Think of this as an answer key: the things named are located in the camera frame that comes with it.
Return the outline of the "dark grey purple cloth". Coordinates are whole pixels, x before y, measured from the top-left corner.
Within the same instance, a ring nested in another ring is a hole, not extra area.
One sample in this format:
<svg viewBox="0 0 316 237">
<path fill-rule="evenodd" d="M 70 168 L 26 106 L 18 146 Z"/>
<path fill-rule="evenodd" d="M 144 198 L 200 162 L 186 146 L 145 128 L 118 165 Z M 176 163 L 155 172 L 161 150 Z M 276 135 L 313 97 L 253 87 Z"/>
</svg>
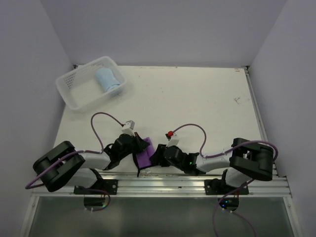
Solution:
<svg viewBox="0 0 316 237">
<path fill-rule="evenodd" d="M 137 177 L 139 177 L 141 170 L 153 167 L 150 157 L 155 153 L 155 150 L 150 137 L 147 137 L 144 140 L 149 143 L 149 146 L 139 154 L 132 154 L 134 164 L 137 168 Z"/>
</svg>

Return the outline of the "light blue towel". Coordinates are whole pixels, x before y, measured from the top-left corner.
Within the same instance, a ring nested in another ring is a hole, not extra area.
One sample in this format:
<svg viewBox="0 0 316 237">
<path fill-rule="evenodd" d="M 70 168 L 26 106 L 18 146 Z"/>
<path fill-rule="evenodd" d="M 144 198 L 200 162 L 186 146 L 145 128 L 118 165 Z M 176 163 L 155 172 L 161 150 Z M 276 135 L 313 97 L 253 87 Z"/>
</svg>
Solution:
<svg viewBox="0 0 316 237">
<path fill-rule="evenodd" d="M 95 73 L 95 78 L 104 93 L 109 93 L 111 96 L 119 94 L 120 90 L 117 87 L 120 86 L 120 82 L 116 79 L 111 69 L 98 69 Z"/>
</svg>

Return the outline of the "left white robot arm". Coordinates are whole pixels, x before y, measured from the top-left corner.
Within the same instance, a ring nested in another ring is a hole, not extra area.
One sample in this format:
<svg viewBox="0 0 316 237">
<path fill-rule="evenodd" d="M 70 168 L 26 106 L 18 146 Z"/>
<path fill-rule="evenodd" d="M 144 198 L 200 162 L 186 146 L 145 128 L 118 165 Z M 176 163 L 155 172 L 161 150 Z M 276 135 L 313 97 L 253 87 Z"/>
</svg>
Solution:
<svg viewBox="0 0 316 237">
<path fill-rule="evenodd" d="M 76 194 L 102 194 L 108 190 L 99 171 L 117 167 L 121 160 L 132 155 L 140 171 L 151 166 L 150 156 L 154 148 L 150 138 L 138 134 L 121 134 L 102 151 L 77 151 L 69 141 L 64 141 L 43 155 L 33 164 L 37 174 L 49 192 L 64 186 L 74 186 Z"/>
</svg>

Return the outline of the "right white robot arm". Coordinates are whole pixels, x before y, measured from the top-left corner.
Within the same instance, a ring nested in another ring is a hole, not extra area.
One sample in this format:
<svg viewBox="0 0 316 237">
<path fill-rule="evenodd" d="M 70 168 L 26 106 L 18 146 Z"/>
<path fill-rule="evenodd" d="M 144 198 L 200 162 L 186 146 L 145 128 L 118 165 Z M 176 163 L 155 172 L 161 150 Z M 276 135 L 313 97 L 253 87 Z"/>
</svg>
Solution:
<svg viewBox="0 0 316 237">
<path fill-rule="evenodd" d="M 231 194 L 238 187 L 251 180 L 271 181 L 273 164 L 278 149 L 272 143 L 235 138 L 231 148 L 219 154 L 203 156 L 199 153 L 185 153 L 177 146 L 160 144 L 150 162 L 154 166 L 173 166 L 191 176 L 223 168 L 220 188 Z"/>
</svg>

